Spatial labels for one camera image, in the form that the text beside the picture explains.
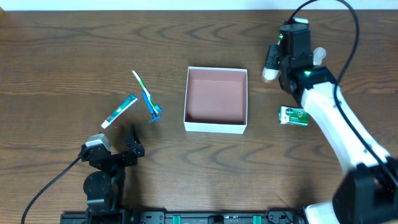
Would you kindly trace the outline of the white box with pink interior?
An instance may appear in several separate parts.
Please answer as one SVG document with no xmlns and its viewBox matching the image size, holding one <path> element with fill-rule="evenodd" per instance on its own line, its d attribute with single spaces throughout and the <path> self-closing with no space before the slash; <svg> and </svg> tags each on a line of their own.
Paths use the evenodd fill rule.
<svg viewBox="0 0 398 224">
<path fill-rule="evenodd" d="M 183 123 L 190 132 L 243 134 L 248 123 L 248 71 L 188 67 Z"/>
</svg>

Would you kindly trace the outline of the green white toothbrush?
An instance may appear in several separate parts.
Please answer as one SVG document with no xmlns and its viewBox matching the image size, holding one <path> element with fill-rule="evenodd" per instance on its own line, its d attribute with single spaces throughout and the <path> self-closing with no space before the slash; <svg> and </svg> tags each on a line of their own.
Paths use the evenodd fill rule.
<svg viewBox="0 0 398 224">
<path fill-rule="evenodd" d="M 149 104 L 150 104 L 151 108 L 154 110 L 154 112 L 156 114 L 159 114 L 161 112 L 161 108 L 159 107 L 159 105 L 154 105 L 153 104 L 152 99 L 151 99 L 151 94 L 148 91 L 148 89 L 146 88 L 146 86 L 145 86 L 144 82 L 142 81 L 141 77 L 139 76 L 139 74 L 135 70 L 133 70 L 132 73 L 135 76 L 135 78 L 137 79 L 137 81 L 139 82 L 139 84 L 141 85 L 142 89 L 144 90 L 144 93 L 145 93 L 145 95 L 146 95 L 146 97 L 147 97 L 147 99 L 149 101 Z"/>
</svg>

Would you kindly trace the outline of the white patterned cream tube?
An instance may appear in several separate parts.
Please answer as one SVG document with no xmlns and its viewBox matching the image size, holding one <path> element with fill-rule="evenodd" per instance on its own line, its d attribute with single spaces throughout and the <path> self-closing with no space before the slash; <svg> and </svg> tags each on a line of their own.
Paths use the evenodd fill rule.
<svg viewBox="0 0 398 224">
<path fill-rule="evenodd" d="M 264 82 L 271 82 L 279 76 L 279 73 L 279 70 L 264 67 L 261 77 Z"/>
</svg>

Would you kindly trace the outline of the green white toothpaste tube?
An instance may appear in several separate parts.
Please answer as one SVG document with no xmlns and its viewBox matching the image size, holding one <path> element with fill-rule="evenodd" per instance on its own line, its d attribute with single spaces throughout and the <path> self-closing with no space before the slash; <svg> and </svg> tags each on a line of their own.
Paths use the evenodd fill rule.
<svg viewBox="0 0 398 224">
<path fill-rule="evenodd" d="M 115 111 L 108 116 L 103 123 L 101 124 L 101 127 L 103 129 L 106 129 L 108 126 L 110 126 L 113 122 L 115 122 L 119 116 L 121 116 L 129 107 L 131 107 L 136 101 L 137 97 L 134 95 L 129 95 L 116 109 Z"/>
</svg>

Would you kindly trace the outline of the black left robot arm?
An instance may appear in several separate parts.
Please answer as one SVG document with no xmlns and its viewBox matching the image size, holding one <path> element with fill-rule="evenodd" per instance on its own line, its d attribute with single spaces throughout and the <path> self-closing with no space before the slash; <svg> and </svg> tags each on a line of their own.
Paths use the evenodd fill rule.
<svg viewBox="0 0 398 224">
<path fill-rule="evenodd" d="M 81 146 L 81 160 L 97 169 L 83 184 L 89 209 L 111 210 L 121 204 L 126 178 L 125 168 L 136 165 L 138 158 L 145 155 L 134 126 L 130 127 L 124 145 L 127 151 L 113 154 L 111 142 L 105 134 L 99 133 L 90 136 Z"/>
</svg>

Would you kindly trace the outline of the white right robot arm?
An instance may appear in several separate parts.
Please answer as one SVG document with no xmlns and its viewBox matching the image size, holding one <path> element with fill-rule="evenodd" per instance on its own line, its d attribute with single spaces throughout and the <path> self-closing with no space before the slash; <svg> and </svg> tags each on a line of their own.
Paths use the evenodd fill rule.
<svg viewBox="0 0 398 224">
<path fill-rule="evenodd" d="M 397 160 L 352 112 L 337 81 L 313 64 L 308 24 L 285 23 L 269 47 L 264 78 L 275 71 L 281 88 L 318 124 L 343 170 L 330 201 L 309 205 L 306 223 L 384 223 L 397 219 Z"/>
</svg>

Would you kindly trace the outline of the clear bottle with blue liquid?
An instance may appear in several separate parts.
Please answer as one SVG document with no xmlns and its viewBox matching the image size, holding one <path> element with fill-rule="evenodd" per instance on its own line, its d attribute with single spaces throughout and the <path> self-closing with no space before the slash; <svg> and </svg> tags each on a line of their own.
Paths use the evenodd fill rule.
<svg viewBox="0 0 398 224">
<path fill-rule="evenodd" d="M 318 66 L 322 64 L 323 59 L 326 57 L 326 50 L 323 47 L 317 47 L 313 51 L 313 64 Z"/>
</svg>

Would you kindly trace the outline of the green soap bar package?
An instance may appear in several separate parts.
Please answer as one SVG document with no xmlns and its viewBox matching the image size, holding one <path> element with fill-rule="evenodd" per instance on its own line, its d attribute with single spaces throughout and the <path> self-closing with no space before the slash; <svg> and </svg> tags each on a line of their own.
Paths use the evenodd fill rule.
<svg viewBox="0 0 398 224">
<path fill-rule="evenodd" d="M 308 113 L 302 108 L 281 106 L 279 110 L 279 123 L 296 126 L 307 126 Z"/>
</svg>

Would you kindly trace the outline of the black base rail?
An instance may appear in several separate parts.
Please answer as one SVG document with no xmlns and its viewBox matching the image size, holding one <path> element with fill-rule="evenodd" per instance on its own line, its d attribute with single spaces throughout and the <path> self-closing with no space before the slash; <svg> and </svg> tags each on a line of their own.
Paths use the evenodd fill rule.
<svg viewBox="0 0 398 224">
<path fill-rule="evenodd" d="M 66 212 L 61 224 L 305 224 L 303 212 L 271 209 L 265 212 L 164 212 L 137 210 L 103 210 Z"/>
</svg>

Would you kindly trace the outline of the blue disposable razor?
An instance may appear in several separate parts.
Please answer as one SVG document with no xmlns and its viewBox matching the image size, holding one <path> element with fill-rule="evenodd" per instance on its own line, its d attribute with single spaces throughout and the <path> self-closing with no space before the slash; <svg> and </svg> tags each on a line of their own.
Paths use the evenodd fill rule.
<svg viewBox="0 0 398 224">
<path fill-rule="evenodd" d="M 152 115 L 152 119 L 151 119 L 149 122 L 150 122 L 150 123 L 153 123 L 153 122 L 155 122 L 155 121 L 161 119 L 162 116 L 161 116 L 161 115 L 158 115 L 158 114 L 155 112 L 155 110 L 154 110 L 153 107 L 151 106 L 150 101 L 149 101 L 149 99 L 148 99 L 148 97 L 147 97 L 147 95 L 146 95 L 146 93 L 145 93 L 144 91 L 142 92 L 142 96 L 143 96 L 143 99 L 144 99 L 144 101 L 145 101 L 145 103 L 146 103 L 148 109 L 149 109 L 150 114 Z"/>
</svg>

